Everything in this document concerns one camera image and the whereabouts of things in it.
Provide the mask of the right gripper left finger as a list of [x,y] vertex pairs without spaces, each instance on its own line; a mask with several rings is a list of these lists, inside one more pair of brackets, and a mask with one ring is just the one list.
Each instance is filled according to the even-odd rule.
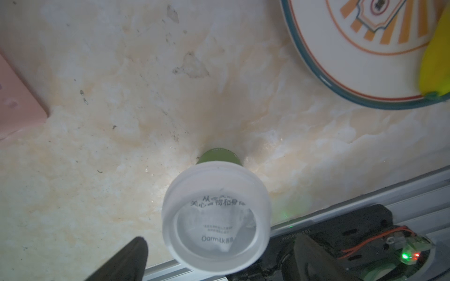
[[86,281],[142,281],[148,259],[148,244],[135,237]]

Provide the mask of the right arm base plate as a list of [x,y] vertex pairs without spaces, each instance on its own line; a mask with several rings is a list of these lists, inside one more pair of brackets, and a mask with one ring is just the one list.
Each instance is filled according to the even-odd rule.
[[307,235],[363,281],[424,281],[435,260],[432,208],[417,199],[337,209],[275,230],[266,251],[228,281],[297,280],[294,242]]

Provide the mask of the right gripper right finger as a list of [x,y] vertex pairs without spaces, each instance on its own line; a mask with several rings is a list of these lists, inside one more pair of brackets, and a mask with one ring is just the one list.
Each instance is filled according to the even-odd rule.
[[360,281],[307,235],[297,236],[294,257],[299,281]]

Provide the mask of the yogurt cup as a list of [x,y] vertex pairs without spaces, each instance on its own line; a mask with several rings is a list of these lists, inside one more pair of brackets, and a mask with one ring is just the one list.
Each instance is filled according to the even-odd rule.
[[162,236],[173,258],[185,267],[228,275],[263,255],[271,218],[264,183],[234,152],[214,148],[169,185],[162,205]]

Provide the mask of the pink perforated plastic basket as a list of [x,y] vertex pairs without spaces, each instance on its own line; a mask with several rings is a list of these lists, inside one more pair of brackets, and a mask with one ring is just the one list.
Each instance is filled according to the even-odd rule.
[[46,122],[48,115],[4,57],[1,57],[1,143]]

